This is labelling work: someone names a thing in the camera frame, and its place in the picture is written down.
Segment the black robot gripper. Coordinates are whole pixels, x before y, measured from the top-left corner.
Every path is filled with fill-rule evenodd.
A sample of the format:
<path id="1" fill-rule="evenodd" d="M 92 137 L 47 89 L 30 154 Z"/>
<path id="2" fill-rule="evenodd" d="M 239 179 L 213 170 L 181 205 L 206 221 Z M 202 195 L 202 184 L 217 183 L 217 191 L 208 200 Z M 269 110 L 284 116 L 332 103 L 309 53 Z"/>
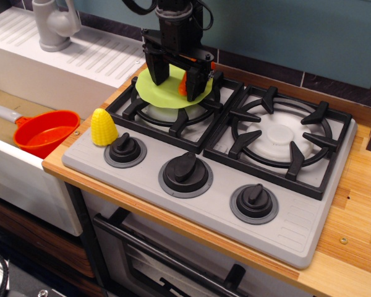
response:
<path id="1" fill-rule="evenodd" d="M 147 67 L 152 81 L 162 84 L 169 77 L 172 64 L 185 70 L 187 101 L 195 101 L 205 91 L 212 77 L 214 55 L 202 43 L 203 14 L 183 13 L 179 16 L 158 14 L 160 28 L 144 29 Z"/>

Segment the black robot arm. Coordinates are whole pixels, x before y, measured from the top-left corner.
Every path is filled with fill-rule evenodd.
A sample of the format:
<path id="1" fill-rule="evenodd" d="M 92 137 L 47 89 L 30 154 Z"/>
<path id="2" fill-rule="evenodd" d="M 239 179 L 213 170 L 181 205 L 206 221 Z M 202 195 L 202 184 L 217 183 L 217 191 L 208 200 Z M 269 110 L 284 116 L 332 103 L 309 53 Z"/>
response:
<path id="1" fill-rule="evenodd" d="M 213 69 L 214 55 L 201 43 L 203 1 L 158 1 L 155 14 L 159 30 L 144 29 L 143 51 L 152 81 L 162 84 L 169 78 L 169 66 L 185 70 L 188 101 L 205 91 Z"/>

